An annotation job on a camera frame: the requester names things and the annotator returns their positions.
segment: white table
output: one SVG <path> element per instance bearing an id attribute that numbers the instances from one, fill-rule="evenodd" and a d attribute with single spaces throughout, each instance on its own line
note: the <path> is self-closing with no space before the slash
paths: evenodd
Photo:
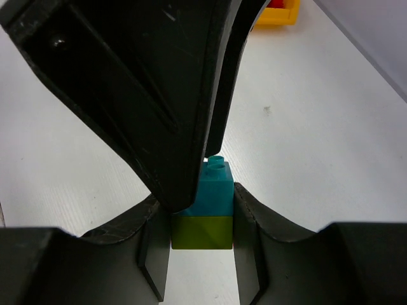
<path id="1" fill-rule="evenodd" d="M 0 31 L 0 202 L 7 226 L 98 226 L 149 192 L 36 79 Z M 312 0 L 254 30 L 221 152 L 288 219 L 407 221 L 407 105 Z M 168 304 L 238 304 L 232 251 L 172 251 Z"/>

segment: yellow-green lego brick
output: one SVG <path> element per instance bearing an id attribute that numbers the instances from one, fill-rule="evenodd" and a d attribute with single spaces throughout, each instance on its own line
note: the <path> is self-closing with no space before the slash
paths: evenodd
<path id="1" fill-rule="evenodd" d="M 233 216 L 173 216 L 171 226 L 173 249 L 232 249 Z"/>

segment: yellow container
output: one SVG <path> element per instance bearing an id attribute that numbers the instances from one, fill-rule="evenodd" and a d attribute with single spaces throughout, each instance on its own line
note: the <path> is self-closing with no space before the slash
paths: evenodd
<path id="1" fill-rule="evenodd" d="M 256 25 L 293 25 L 297 21 L 300 0 L 285 0 L 285 8 L 265 8 Z"/>

